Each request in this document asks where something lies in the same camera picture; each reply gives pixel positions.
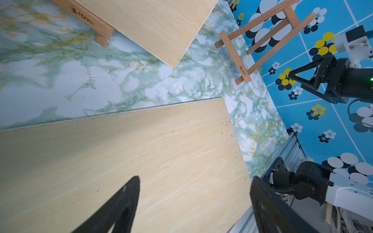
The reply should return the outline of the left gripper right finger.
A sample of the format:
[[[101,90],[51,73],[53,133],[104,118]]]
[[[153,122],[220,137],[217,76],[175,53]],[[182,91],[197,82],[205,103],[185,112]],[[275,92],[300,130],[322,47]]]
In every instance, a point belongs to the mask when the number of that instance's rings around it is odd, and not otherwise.
[[[316,233],[260,177],[251,182],[250,198],[260,233]]]

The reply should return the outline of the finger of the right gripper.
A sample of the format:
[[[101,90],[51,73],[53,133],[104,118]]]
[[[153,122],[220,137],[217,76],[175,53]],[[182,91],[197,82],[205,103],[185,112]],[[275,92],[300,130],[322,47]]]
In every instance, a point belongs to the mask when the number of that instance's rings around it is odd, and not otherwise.
[[[288,77],[300,83],[304,90],[316,96],[324,96],[319,88],[322,83],[326,82],[326,57],[290,71]]]

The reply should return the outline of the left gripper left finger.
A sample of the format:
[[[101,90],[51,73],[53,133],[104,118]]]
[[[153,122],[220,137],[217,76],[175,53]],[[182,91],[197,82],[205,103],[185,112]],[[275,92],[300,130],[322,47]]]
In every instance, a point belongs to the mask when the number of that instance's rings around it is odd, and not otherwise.
[[[75,233],[131,232],[140,195],[140,178],[132,177],[99,210],[77,227]]]

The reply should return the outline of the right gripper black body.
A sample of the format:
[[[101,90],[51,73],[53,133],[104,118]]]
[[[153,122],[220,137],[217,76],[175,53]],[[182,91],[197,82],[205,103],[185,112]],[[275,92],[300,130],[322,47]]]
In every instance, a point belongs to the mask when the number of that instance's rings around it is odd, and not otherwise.
[[[342,89],[350,64],[348,58],[337,59],[335,56],[325,56],[313,61],[316,69],[313,94],[329,103],[347,103],[349,97],[342,94]]]

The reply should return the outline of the wooden easel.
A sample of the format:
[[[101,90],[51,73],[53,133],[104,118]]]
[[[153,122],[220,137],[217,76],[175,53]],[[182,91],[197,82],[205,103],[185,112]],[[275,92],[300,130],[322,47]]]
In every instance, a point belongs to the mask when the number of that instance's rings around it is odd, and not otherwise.
[[[104,22],[98,16],[73,0],[52,0],[55,4],[68,11],[81,22],[96,32],[96,41],[103,47],[107,47],[115,29]]]
[[[304,20],[300,21],[293,8],[298,3],[299,1],[261,1],[258,7],[259,11],[251,17],[247,24],[229,35],[225,31],[219,33],[221,40],[215,43],[215,47],[220,48],[225,46],[227,48],[241,74],[236,80],[237,85],[242,82],[251,82],[251,74],[254,71],[259,69],[269,58],[275,55],[316,19],[317,13],[312,12]],[[272,40],[276,42],[276,44],[250,68],[244,65],[232,43],[234,39],[244,33],[255,34],[254,44],[246,51],[247,55],[254,53],[259,48],[265,48]]]

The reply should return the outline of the plywood board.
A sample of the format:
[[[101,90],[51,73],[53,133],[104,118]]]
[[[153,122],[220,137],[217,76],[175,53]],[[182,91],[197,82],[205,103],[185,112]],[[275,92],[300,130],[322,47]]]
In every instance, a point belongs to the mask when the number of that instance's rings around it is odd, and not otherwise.
[[[252,205],[218,98],[2,131],[1,232],[72,232],[134,176],[134,233],[225,233]]]
[[[86,0],[78,3],[175,69],[218,2]]]

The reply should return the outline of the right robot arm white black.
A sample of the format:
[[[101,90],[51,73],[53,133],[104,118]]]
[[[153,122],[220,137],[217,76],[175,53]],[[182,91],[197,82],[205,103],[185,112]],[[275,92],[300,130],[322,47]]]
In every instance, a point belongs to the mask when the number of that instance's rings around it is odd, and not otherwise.
[[[351,68],[348,58],[325,56],[289,73],[302,88],[331,103],[347,103],[350,98],[373,102],[373,70]],[[312,198],[331,204],[369,220],[373,219],[373,190],[364,182],[335,172],[336,167],[301,162],[295,172],[267,172],[265,182],[273,191],[302,200]]]

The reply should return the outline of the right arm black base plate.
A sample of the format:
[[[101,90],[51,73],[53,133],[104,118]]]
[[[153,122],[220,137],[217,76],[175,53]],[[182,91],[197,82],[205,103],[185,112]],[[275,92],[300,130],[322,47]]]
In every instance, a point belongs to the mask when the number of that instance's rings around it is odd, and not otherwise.
[[[276,158],[261,176],[261,179],[276,194],[282,196],[294,195],[292,182],[295,173],[291,171],[284,163],[281,157]]]

